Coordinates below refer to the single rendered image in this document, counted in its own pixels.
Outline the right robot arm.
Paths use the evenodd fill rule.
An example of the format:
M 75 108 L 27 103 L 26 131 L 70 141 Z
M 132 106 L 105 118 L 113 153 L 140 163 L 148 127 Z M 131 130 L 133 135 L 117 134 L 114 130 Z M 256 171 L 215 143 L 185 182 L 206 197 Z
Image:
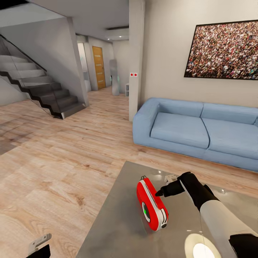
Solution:
M 186 191 L 200 211 L 223 258 L 258 258 L 258 234 L 230 212 L 193 173 L 168 175 L 164 181 L 167 185 L 155 196 L 168 197 Z

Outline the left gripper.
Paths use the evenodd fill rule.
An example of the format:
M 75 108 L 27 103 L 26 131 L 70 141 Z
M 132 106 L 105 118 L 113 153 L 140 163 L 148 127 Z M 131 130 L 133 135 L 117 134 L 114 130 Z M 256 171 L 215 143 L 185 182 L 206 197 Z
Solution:
M 34 252 L 33 254 L 27 256 L 26 258 L 49 258 L 51 256 L 49 244 L 42 247 L 38 251 Z

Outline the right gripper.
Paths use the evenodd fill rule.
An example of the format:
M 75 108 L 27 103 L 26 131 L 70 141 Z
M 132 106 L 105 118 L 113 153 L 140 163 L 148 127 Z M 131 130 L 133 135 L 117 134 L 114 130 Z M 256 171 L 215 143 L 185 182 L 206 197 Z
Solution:
M 168 197 L 168 196 L 171 196 L 171 195 L 177 195 L 177 194 L 182 193 L 182 192 L 178 192 L 175 189 L 174 182 L 172 182 L 172 183 L 170 183 L 166 186 L 161 187 L 160 190 L 155 194 L 155 196 L 163 196 L 164 195 L 164 197 Z

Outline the radio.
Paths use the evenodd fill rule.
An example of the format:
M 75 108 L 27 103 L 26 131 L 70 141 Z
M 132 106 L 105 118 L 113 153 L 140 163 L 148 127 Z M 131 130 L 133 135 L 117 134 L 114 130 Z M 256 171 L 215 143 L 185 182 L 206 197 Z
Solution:
M 152 230 L 160 230 L 167 226 L 168 212 L 160 196 L 148 177 L 142 177 L 137 185 L 137 196 L 145 218 Z

